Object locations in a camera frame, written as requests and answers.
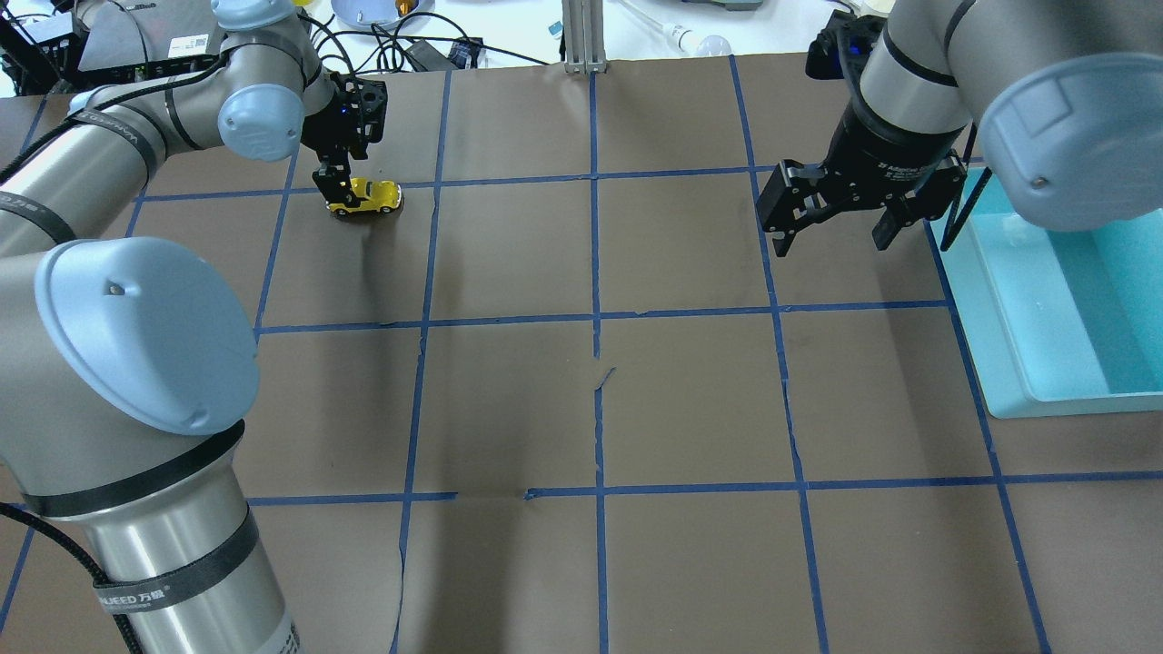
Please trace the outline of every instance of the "robotic arm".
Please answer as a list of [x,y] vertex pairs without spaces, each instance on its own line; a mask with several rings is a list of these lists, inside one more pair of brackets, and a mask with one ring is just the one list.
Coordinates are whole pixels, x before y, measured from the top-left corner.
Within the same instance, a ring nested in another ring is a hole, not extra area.
[[349,202],[383,83],[327,73],[290,0],[214,0],[223,58],[97,90],[0,175],[0,458],[30,511],[83,527],[145,652],[304,652],[231,469],[257,394],[250,320],[193,253],[92,241],[170,156],[315,149]]
[[1014,208],[1094,229],[1163,206],[1163,5],[898,0],[886,23],[837,13],[807,72],[851,101],[823,162],[785,159],[758,201],[776,255],[839,213],[885,212],[878,249],[959,196],[950,148],[972,120]]

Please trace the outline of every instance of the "yellow toy car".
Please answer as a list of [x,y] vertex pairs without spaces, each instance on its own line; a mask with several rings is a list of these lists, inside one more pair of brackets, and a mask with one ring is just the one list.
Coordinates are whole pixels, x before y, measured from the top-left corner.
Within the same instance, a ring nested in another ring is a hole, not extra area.
[[335,215],[371,211],[392,213],[404,202],[404,190],[395,182],[372,182],[364,177],[352,177],[351,190],[359,200],[358,207],[349,207],[343,202],[328,202],[327,208]]

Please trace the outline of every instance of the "blue container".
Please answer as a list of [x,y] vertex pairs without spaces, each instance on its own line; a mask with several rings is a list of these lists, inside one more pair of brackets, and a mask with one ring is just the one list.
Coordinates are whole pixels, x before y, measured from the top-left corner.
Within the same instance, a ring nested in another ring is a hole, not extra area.
[[942,260],[990,413],[1163,410],[1163,209],[1047,232],[991,180]]

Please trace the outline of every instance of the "white surface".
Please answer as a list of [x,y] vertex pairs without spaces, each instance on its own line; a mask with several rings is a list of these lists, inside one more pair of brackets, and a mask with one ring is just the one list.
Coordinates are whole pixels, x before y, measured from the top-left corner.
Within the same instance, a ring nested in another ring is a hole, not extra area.
[[[713,5],[680,0],[634,1],[659,22],[678,23],[727,38],[736,55],[806,51],[828,22],[833,9],[839,8],[839,5],[828,0],[765,0],[755,12],[728,12]],[[51,10],[51,5],[48,0],[12,0],[12,9],[16,14],[45,12]],[[330,0],[315,0],[307,9],[322,21],[331,17]],[[436,0],[434,10],[459,23],[470,36],[484,37],[486,45],[550,63],[559,59],[561,42],[550,36],[549,26],[562,19],[561,0]],[[635,16],[620,0],[606,0],[604,15],[607,59],[664,59],[683,56],[666,44],[658,30]],[[351,29],[338,20],[331,23],[331,28]],[[451,26],[429,17],[413,19],[405,24],[401,34],[458,36]],[[349,35],[341,38],[356,65],[376,48],[376,41],[371,36]],[[442,52],[448,52],[450,47],[448,43],[434,44]],[[323,51],[338,52],[334,44],[328,44]],[[333,69],[342,69],[334,59],[328,61],[328,64]],[[484,65],[502,67],[529,64],[499,52],[490,52]],[[7,76],[0,76],[0,97],[12,94],[12,81]]]

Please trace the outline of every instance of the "turquoise plastic container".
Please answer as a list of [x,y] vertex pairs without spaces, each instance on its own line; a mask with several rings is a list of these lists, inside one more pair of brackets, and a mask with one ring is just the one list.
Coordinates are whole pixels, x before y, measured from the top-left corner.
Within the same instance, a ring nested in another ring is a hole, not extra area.
[[991,180],[941,256],[990,413],[1163,410],[1163,209],[1047,232]]

